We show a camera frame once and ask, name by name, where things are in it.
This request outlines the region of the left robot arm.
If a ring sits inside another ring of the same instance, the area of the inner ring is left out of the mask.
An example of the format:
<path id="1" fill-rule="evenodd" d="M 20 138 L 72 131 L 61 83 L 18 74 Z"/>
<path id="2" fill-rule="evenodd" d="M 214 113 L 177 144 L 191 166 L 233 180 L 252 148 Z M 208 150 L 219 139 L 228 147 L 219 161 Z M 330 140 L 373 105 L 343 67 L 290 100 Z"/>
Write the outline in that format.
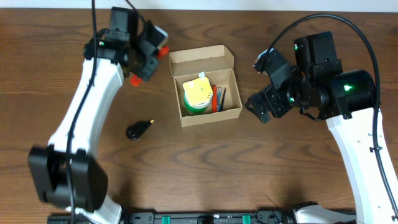
<path id="1" fill-rule="evenodd" d="M 85 44 L 80 82 L 60 126 L 27 158 L 39 200 L 66 209 L 67 223 L 122 222 L 123 208 L 108 196 L 108 177 L 96 161 L 99 139 L 124 80 L 148 81 L 167 40 L 129 6 L 113 7 L 109 27 L 95 29 Z"/>

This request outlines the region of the red black stapler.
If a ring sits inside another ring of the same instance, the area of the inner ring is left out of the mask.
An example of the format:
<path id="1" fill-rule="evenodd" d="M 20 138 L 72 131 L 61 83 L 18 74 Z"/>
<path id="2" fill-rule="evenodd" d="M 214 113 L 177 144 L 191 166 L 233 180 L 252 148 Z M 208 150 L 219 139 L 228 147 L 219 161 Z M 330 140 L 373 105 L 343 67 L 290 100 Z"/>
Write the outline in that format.
<path id="1" fill-rule="evenodd" d="M 213 90 L 213 97 L 211 101 L 212 112 L 213 113 L 221 112 L 223 111 L 226 88 L 213 85 L 212 90 Z"/>

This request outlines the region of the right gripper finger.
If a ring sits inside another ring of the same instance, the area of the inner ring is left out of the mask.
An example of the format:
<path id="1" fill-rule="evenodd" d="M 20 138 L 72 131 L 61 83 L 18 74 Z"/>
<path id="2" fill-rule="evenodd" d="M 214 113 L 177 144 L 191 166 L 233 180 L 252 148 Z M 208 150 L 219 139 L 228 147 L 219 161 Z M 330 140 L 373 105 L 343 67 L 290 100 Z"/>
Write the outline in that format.
<path id="1" fill-rule="evenodd" d="M 295 65 L 290 65 L 287 59 L 277 50 L 269 53 L 265 70 L 275 89 L 279 89 L 295 71 Z"/>
<path id="2" fill-rule="evenodd" d="M 279 118 L 278 113 L 272 107 L 270 100 L 266 96 L 264 91 L 259 91 L 251 95 L 246 103 L 245 108 L 254 114 L 262 123 L 267 123 L 271 120 L 269 112 L 275 118 Z"/>

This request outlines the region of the green tape roll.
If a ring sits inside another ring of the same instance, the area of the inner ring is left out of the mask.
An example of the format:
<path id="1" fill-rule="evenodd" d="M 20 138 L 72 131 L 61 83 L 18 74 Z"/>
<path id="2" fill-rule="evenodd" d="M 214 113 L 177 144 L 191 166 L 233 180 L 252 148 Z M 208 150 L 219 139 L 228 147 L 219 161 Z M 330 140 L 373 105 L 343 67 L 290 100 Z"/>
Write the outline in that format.
<path id="1" fill-rule="evenodd" d="M 202 114 L 202 113 L 204 113 L 205 110 L 211 104 L 211 101 L 207 101 L 205 103 L 192 106 L 192 105 L 189 104 L 186 95 L 184 95 L 183 100 L 184 100 L 185 107 L 186 107 L 187 111 L 192 113 L 192 114 Z"/>

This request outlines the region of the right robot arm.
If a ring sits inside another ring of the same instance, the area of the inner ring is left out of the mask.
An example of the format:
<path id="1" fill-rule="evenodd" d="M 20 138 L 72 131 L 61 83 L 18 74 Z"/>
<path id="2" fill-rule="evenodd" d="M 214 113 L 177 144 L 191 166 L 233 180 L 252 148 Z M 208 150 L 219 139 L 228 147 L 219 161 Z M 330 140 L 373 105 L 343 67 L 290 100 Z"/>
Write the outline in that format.
<path id="1" fill-rule="evenodd" d="M 382 122 L 373 122 L 375 84 L 365 70 L 343 71 L 330 32 L 294 41 L 296 63 L 275 49 L 258 55 L 254 68 L 271 83 L 250 96 L 246 109 L 263 123 L 292 108 L 316 108 L 341 152 L 354 195 L 355 213 L 325 209 L 309 202 L 286 211 L 284 223 L 396 223 L 391 197 L 397 177 L 386 148 Z"/>

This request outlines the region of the red utility knife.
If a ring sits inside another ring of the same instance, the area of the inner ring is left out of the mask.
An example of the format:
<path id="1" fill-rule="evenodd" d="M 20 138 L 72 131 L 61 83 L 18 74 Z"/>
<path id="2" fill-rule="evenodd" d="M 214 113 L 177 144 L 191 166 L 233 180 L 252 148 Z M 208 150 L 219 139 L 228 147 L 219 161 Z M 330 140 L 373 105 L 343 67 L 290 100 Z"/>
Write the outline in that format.
<path id="1" fill-rule="evenodd" d="M 157 49 L 149 47 L 144 51 L 147 55 L 140 56 L 134 63 L 131 70 L 131 85 L 138 87 L 142 82 L 148 82 L 159 65 L 159 61 L 169 53 L 167 45 Z"/>

